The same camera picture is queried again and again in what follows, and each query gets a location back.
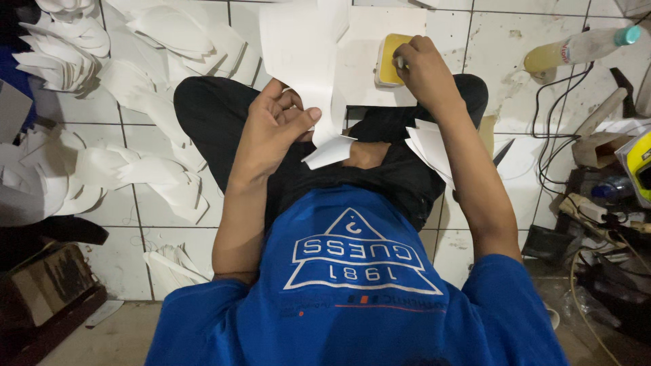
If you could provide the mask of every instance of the graphic print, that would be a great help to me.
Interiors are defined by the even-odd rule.
[[[326,285],[443,294],[425,276],[413,247],[386,239],[353,208],[346,209],[325,233],[297,240],[292,263],[298,266],[284,290]]]

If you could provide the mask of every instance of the right hand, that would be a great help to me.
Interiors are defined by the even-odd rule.
[[[409,68],[398,68],[398,56],[404,58]],[[393,53],[393,66],[409,91],[434,118],[450,107],[465,103],[430,37],[414,36],[408,44],[398,47]]]

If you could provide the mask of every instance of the teal bottle cap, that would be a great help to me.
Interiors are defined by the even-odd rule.
[[[639,25],[634,25],[633,27],[621,28],[615,33],[615,44],[617,46],[627,46],[629,44],[635,43],[640,38]]]

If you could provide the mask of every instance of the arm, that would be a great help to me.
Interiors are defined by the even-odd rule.
[[[428,37],[413,37],[396,50],[394,57],[399,55],[409,68],[399,68],[398,75],[441,130],[459,205],[473,236],[475,261],[489,254],[521,261],[513,207],[450,70]]]
[[[267,180],[290,145],[309,138],[307,130],[321,117],[318,108],[303,111],[296,92],[283,92],[284,88],[272,79],[249,107],[212,248],[215,279],[255,282],[264,237]]]

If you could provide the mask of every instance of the black pants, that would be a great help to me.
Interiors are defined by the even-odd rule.
[[[488,103],[486,84],[469,74],[454,80],[475,127]],[[259,92],[222,77],[189,77],[176,88],[174,108],[178,121],[204,156],[217,185],[223,191],[229,180],[249,105]],[[382,165],[373,169],[343,167],[341,163],[310,170],[301,160],[315,150],[311,142],[294,143],[280,167],[269,177],[265,226],[313,188],[350,184],[376,191],[391,201],[421,230],[445,183],[405,144],[405,126],[414,119],[434,121],[421,106],[371,107],[349,136],[360,142],[392,143]]]

